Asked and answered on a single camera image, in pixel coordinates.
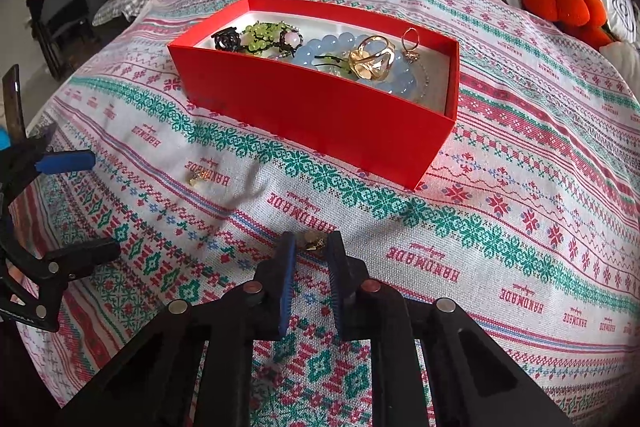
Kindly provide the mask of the small gold stud earring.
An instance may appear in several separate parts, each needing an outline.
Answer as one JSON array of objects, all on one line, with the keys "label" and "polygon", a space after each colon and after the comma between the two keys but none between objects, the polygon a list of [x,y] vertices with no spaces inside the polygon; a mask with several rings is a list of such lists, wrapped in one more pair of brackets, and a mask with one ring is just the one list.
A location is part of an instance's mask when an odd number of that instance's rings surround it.
[{"label": "small gold stud earring", "polygon": [[328,234],[316,230],[308,230],[302,234],[300,248],[310,253],[311,251],[322,251],[326,247]]}]

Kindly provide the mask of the black hair claw clip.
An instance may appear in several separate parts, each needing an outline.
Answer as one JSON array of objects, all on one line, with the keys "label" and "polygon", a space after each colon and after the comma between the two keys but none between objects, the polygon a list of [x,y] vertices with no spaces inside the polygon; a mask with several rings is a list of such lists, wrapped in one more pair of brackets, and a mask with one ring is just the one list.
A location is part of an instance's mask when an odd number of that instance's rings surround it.
[{"label": "black hair claw clip", "polygon": [[242,37],[235,27],[227,27],[218,30],[210,36],[213,39],[214,48],[218,51],[242,52]]}]

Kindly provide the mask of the red open jewelry box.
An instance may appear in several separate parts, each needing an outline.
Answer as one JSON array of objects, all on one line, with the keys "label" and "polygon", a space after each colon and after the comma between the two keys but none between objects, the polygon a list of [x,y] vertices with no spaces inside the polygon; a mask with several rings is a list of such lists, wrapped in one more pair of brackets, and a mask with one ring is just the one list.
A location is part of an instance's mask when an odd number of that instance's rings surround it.
[{"label": "red open jewelry box", "polygon": [[[413,44],[430,84],[421,101],[411,102],[327,72],[214,48],[214,32],[258,20],[283,20],[306,38],[347,31]],[[457,119],[459,43],[380,13],[310,0],[239,0],[168,50],[194,105],[408,188],[419,185]]]}]

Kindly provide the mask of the patterned handmade bed cloth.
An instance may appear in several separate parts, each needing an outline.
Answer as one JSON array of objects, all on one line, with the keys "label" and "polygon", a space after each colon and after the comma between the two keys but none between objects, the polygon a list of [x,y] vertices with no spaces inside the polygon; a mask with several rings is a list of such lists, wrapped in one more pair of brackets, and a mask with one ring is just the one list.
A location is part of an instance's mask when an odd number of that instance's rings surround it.
[{"label": "patterned handmade bed cloth", "polygon": [[[460,46],[457,122],[416,190],[192,106],[168,53],[236,0],[151,0],[52,96],[56,148],[96,168],[14,202],[37,254],[107,235],[122,254],[70,284],[60,328],[18,343],[65,404],[166,303],[249,279],[285,231],[338,230],[370,273],[454,299],[579,425],[639,382],[639,104],[601,54],[500,0],[314,0]],[[194,171],[215,173],[191,186]]]}]

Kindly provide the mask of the grey checkered sheet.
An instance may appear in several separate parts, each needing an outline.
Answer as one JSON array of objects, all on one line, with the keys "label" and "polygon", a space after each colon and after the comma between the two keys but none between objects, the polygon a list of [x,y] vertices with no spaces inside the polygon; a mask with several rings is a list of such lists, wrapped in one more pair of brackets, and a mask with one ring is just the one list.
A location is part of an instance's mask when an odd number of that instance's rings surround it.
[{"label": "grey checkered sheet", "polygon": [[107,0],[107,2],[102,4],[96,11],[96,15],[92,20],[92,26],[99,27],[119,17],[123,17],[127,22],[132,22],[138,17],[149,1],[150,0]]}]

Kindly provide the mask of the white deer print pillow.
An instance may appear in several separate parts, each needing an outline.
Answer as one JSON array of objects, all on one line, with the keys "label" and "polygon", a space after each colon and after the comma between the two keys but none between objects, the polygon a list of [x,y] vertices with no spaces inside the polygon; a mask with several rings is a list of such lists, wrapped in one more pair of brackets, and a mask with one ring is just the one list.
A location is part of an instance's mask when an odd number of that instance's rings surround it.
[{"label": "white deer print pillow", "polygon": [[639,91],[640,57],[638,50],[630,43],[612,42],[602,46],[600,53],[615,67],[626,80],[629,88]]}]

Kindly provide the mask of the orange pumpkin plush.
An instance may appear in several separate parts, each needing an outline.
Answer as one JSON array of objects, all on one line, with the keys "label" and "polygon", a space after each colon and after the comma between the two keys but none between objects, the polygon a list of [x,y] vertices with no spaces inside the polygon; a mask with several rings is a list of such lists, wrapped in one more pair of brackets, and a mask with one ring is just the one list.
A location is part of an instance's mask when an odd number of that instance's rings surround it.
[{"label": "orange pumpkin plush", "polygon": [[614,42],[601,0],[521,0],[521,5],[597,51]]}]

